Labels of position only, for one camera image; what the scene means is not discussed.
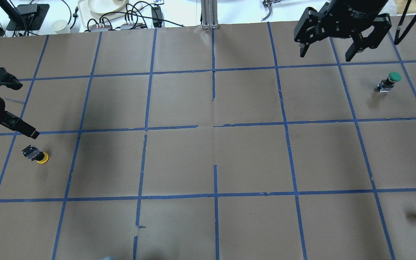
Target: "white tray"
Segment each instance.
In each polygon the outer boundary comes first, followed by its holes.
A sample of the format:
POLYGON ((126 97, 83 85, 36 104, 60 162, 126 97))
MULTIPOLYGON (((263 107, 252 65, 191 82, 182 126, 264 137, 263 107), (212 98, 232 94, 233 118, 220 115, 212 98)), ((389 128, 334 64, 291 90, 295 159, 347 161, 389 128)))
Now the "white tray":
MULTIPOLYGON (((126 4, 123 5, 123 7, 117 11, 126 12, 126 4)), ((79 17, 81 18, 81 22, 83 23, 85 27, 87 27, 87 23, 89 19, 94 18, 99 22, 99 18, 102 16, 101 14, 94 13, 89 9, 88 0, 78 1, 78 12, 79 12, 79 17)), ((109 18, 109 20, 111 21, 111 20, 114 20, 123 16, 124 16, 124 13, 112 13, 112 14, 107 15, 106 17, 109 18)))

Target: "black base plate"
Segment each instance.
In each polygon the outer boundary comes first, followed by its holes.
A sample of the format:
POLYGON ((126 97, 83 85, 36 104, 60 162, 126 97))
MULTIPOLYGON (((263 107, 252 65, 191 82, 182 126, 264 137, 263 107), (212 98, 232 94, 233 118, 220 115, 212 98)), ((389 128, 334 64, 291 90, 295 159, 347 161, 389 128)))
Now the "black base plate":
MULTIPOLYGON (((46 14, 49 10, 48 4, 38 4, 39 5, 39 13, 35 16, 33 19, 33 22, 31 23, 31 26, 28 28, 28 31, 37 31, 41 28, 41 25, 43 24, 44 18, 46 17, 46 14)), ((27 19, 28 15, 22 15, 24 19, 27 19)), ((25 28, 22 26, 17 26, 16 23, 11 20, 9 24, 7 25, 6 31, 25 31, 25 28)))

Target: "white floor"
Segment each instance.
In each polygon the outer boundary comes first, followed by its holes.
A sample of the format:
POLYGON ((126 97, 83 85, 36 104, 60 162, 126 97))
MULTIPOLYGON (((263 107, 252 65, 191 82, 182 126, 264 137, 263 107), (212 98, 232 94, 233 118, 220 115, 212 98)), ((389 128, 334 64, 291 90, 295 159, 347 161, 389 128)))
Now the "white floor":
MULTIPOLYGON (((70 5, 71 11, 74 11, 78 5, 77 0, 65 0, 70 5)), ((28 4, 29 0, 13 0, 14 5, 28 4)), ((35 0, 40 4, 49 4, 50 8, 41 30, 34 31, 37 34, 53 34, 51 29, 53 21, 59 19, 68 20, 68 9, 60 0, 35 0)), ((280 3, 273 4, 273 13, 267 19, 269 22, 276 21, 296 21, 301 17, 306 7, 314 7, 319 10, 326 0, 283 0, 280 3)), ((161 6, 164 19, 179 23, 185 26, 195 26, 200 24, 201 4, 200 0, 166 0, 161 6)), ((385 7, 385 12, 391 15, 396 14, 394 0, 390 0, 385 7)), ((263 7, 261 0, 218 0, 218 21, 219 23, 259 23, 265 17, 268 10, 263 7)), ((143 16, 151 16, 150 8, 147 7, 142 13, 143 16)), ((0 8, 0 22, 5 29, 9 22, 7 14, 0 8)), ((112 21, 114 27, 124 23, 123 18, 112 21)), ((165 27, 175 27, 170 23, 165 23, 165 27)), ((73 33, 83 32, 86 27, 78 19, 73 33)))

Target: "white container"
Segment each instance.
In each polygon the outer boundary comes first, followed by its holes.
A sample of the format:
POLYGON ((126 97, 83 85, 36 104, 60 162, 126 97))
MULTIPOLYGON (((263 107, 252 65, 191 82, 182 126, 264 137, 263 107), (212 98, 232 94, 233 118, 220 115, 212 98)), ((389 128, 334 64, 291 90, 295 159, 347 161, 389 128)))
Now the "white container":
POLYGON ((57 34, 71 33, 70 27, 68 27, 66 20, 57 20, 53 22, 51 29, 53 29, 57 34))

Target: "metal bracket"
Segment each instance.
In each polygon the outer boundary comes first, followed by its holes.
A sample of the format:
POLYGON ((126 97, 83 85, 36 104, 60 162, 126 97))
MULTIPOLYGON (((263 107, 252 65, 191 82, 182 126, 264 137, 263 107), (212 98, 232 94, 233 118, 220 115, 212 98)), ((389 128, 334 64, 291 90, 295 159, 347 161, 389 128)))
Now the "metal bracket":
POLYGON ((218 24, 218 0, 201 0, 201 27, 217 29, 218 24))

